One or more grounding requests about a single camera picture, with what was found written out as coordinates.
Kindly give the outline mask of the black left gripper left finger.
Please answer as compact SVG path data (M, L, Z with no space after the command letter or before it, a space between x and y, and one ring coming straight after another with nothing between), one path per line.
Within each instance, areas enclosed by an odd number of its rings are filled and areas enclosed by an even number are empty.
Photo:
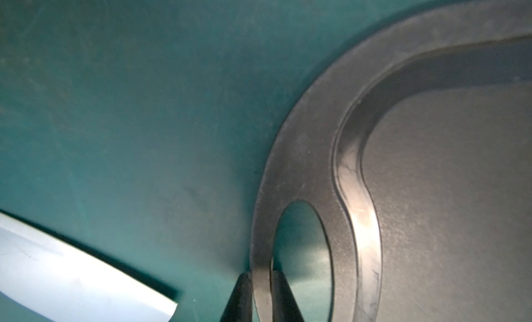
M252 305L252 277L246 272L238 277L220 322L252 322Z

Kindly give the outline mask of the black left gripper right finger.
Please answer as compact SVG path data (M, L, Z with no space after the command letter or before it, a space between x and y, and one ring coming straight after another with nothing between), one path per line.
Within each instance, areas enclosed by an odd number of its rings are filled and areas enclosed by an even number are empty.
M304 322L284 273L273 270L271 278L274 322Z

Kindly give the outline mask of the dark grey cutting board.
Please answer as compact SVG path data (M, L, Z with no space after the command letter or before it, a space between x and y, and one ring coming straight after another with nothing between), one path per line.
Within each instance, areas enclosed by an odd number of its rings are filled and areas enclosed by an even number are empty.
M250 245L259 321L531 320L531 0L438 0L366 30L301 95Z

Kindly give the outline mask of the silver cleaver knife black handle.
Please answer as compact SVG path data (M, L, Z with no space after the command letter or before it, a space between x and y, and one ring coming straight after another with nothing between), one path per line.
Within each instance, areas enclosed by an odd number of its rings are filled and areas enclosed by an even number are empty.
M51 321L170 321L178 307L119 269L6 214L1 293Z

